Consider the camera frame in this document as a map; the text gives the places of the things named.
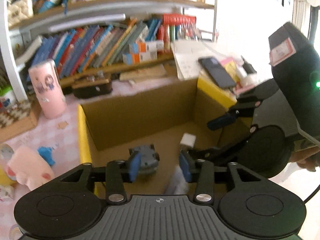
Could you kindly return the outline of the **cream quilted handbag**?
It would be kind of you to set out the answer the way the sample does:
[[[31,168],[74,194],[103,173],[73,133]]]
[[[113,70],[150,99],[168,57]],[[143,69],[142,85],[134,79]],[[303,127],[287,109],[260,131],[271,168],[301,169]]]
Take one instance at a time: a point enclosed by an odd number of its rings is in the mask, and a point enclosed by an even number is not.
[[[32,0],[8,0],[7,11],[8,25],[11,27],[33,17],[33,2]]]

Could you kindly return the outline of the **white power plug adapter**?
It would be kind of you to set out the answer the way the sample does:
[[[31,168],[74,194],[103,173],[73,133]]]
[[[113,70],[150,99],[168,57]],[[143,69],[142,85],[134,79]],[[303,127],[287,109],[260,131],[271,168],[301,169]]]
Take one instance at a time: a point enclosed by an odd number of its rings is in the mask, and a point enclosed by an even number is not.
[[[193,148],[195,145],[196,136],[189,133],[184,133],[180,140],[181,148]]]

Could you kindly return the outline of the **pink cylindrical canister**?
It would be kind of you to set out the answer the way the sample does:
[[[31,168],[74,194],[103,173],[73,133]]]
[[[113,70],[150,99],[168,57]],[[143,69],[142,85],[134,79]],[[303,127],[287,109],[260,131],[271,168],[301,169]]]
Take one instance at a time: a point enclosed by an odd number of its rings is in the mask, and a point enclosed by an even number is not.
[[[52,59],[40,62],[28,70],[37,100],[47,119],[55,119],[66,110],[67,103]]]

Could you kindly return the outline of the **white green lidded jar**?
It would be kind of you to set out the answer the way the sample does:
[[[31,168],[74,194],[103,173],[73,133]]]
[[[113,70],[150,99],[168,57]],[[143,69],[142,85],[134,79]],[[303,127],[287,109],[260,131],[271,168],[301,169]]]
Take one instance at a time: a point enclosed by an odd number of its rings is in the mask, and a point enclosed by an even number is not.
[[[1,111],[5,111],[12,107],[17,102],[15,93],[11,85],[7,85],[1,88],[0,94],[0,107]]]

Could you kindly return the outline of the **red book box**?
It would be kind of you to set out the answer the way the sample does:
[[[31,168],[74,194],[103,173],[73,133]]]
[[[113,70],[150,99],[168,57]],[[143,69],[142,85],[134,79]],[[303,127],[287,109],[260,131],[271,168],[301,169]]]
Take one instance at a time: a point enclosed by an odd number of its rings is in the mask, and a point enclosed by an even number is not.
[[[196,24],[196,17],[182,14],[163,14],[164,25]]]

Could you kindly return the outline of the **grey purple toy car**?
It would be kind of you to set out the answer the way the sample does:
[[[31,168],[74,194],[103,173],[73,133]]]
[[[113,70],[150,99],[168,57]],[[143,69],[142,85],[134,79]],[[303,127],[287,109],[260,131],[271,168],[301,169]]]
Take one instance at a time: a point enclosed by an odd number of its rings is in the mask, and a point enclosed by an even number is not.
[[[129,149],[130,155],[136,152],[141,155],[139,174],[150,175],[155,173],[159,165],[160,157],[155,150],[154,144],[142,145]]]

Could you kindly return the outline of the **pink plush pig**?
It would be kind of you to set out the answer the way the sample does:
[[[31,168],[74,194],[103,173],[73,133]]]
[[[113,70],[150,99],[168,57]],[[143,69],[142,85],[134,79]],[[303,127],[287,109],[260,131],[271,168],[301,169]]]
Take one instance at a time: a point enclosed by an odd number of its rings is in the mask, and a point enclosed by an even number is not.
[[[36,150],[20,146],[8,162],[8,173],[14,173],[16,181],[30,191],[55,178],[52,168]]]

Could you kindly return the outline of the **orange white medicine box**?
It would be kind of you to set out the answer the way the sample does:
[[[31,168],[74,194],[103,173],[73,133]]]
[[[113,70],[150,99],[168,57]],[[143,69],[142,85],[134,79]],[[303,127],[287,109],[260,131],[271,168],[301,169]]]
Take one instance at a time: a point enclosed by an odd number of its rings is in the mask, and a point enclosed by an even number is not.
[[[159,52],[164,50],[163,40],[137,42],[129,45],[129,51],[132,54],[145,52]]]
[[[123,62],[127,65],[149,62],[157,59],[156,51],[147,51],[144,53],[127,53],[123,54]]]

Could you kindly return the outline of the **wooden chess board box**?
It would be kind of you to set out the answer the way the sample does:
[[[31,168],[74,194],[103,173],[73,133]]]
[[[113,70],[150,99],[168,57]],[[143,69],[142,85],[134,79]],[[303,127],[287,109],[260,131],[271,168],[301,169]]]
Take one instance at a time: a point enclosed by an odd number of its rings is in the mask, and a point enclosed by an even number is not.
[[[39,121],[41,107],[36,100],[24,101],[1,112],[1,143],[34,129]]]

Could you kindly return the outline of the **yellow cardboard box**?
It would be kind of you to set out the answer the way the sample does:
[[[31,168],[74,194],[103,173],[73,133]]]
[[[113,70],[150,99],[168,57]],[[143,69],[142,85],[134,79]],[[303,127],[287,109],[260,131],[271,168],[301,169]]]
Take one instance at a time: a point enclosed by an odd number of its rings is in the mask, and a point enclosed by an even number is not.
[[[198,149],[223,147],[245,135],[251,118],[210,131],[207,122],[222,116],[226,106],[215,100],[217,91],[204,79],[177,81],[143,92],[116,96],[78,107],[80,161],[95,167],[125,160],[129,149],[153,144],[160,156],[158,170],[126,184],[128,195],[163,194],[178,165],[184,133],[196,136]]]

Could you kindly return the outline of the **yellow tape roll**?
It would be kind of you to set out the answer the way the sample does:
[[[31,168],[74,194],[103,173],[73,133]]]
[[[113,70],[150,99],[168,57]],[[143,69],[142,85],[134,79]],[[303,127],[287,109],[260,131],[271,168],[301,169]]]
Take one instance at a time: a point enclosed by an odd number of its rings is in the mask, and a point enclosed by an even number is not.
[[[8,173],[8,162],[14,155],[14,150],[8,144],[1,144],[1,186],[14,185],[16,178],[11,171]]]

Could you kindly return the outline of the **white bookshelf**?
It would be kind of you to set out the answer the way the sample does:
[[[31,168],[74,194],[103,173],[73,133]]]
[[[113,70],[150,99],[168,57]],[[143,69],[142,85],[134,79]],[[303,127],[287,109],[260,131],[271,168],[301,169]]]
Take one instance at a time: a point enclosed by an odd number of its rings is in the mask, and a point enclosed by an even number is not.
[[[183,13],[186,8],[216,10],[217,4],[190,0],[95,0],[80,1],[67,7],[55,7],[12,27],[8,25],[7,0],[1,0],[1,54],[10,84],[18,101],[27,99],[13,47],[27,46],[37,35],[94,24],[119,21],[142,14]]]

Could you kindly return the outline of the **blue plastic bag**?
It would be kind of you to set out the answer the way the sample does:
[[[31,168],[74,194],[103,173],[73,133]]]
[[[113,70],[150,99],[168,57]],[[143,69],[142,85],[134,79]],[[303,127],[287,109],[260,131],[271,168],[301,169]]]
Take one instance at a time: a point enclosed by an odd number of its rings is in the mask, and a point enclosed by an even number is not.
[[[39,147],[37,151],[39,155],[48,163],[49,166],[55,165],[55,161],[52,157],[52,147]]]

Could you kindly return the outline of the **white spray bottle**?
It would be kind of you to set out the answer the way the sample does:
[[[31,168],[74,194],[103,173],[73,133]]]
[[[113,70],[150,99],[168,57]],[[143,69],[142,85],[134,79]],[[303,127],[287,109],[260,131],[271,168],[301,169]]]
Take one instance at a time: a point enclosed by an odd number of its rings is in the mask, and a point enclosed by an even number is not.
[[[179,166],[174,169],[173,175],[170,177],[169,183],[164,191],[165,195],[184,195],[189,191],[189,185],[185,181],[183,172]]]

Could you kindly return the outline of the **black smartphone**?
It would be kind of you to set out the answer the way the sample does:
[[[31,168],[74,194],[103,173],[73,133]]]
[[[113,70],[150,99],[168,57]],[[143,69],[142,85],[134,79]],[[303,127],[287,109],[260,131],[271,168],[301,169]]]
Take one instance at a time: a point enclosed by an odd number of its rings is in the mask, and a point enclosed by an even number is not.
[[[199,64],[207,71],[215,84],[222,89],[231,89],[236,86],[236,82],[227,73],[215,57],[201,57],[198,59]]]

